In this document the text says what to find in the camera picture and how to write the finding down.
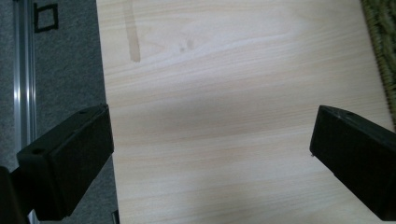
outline gray carpet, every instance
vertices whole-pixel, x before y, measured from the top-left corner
hole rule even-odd
[[[88,106],[106,102],[95,0],[36,0],[58,4],[59,29],[35,34],[37,134]],[[12,1],[0,2],[0,165],[16,167],[13,131]],[[51,24],[49,11],[39,25]],[[61,222],[113,223],[118,209],[113,163],[106,163],[71,217]]]
[[[12,1],[0,1],[0,165],[17,167],[14,153],[14,27]]]
[[[106,102],[95,0],[36,1],[58,4],[59,29],[35,34],[37,132],[41,135],[88,106]],[[51,24],[42,13],[39,24]],[[117,210],[110,159],[71,217],[62,223],[112,223]]]

